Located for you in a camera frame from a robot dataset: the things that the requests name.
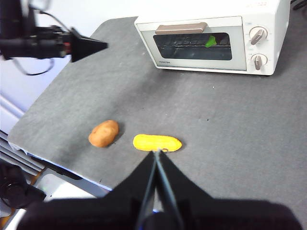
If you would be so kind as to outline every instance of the gray table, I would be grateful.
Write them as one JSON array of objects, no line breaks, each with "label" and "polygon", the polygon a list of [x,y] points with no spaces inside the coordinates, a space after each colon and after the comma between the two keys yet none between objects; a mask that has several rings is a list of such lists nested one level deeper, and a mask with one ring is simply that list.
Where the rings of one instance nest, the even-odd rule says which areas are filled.
[{"label": "gray table", "polygon": [[[300,12],[274,75],[259,77],[156,69],[133,22],[103,23],[93,38],[109,49],[68,64],[9,135],[26,151],[114,187],[142,161],[139,133],[170,135],[169,154],[214,197],[268,199],[288,205],[307,227],[307,39]],[[88,135],[117,120],[108,148]]]}]

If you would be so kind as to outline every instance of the yellow object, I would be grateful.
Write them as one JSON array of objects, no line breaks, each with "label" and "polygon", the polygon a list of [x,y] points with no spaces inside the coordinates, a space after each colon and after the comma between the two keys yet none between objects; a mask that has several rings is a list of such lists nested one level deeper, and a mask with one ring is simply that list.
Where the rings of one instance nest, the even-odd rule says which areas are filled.
[{"label": "yellow object", "polygon": [[157,151],[158,149],[167,149],[169,152],[181,148],[181,142],[174,137],[161,135],[138,134],[133,139],[133,145],[138,150]]}]

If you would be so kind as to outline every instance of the potato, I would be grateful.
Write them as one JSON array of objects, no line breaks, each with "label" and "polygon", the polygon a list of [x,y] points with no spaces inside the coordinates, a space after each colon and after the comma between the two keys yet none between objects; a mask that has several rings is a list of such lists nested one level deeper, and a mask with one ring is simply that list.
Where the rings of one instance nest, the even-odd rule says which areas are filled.
[{"label": "potato", "polygon": [[88,140],[96,147],[106,147],[113,142],[118,131],[118,123],[113,120],[107,120],[92,130]]}]

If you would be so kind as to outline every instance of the black device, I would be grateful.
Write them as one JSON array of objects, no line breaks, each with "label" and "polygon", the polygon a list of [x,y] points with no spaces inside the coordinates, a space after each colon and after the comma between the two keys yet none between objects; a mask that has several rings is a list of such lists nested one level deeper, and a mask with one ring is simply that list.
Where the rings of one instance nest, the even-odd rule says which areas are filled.
[{"label": "black device", "polygon": [[[163,212],[153,213],[155,189]],[[302,230],[284,205],[215,199],[162,151],[150,152],[105,197],[63,199],[29,207],[17,230]]]},{"label": "black device", "polygon": [[22,169],[0,159],[0,198],[12,208],[27,208],[33,202],[42,202],[46,194],[29,185]]},{"label": "black device", "polygon": [[36,26],[34,12],[30,4],[22,8],[20,0],[0,1],[0,51],[4,59],[63,58],[71,54],[71,61],[75,62],[107,48],[107,43],[82,36],[74,28],[64,31],[55,25]]}]

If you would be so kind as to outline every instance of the white toaster oven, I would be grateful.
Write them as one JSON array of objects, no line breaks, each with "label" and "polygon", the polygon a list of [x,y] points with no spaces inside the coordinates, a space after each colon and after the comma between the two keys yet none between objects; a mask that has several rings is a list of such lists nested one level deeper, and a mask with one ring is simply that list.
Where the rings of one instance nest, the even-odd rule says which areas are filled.
[{"label": "white toaster oven", "polygon": [[137,28],[160,69],[272,75],[290,0],[155,2]]}]

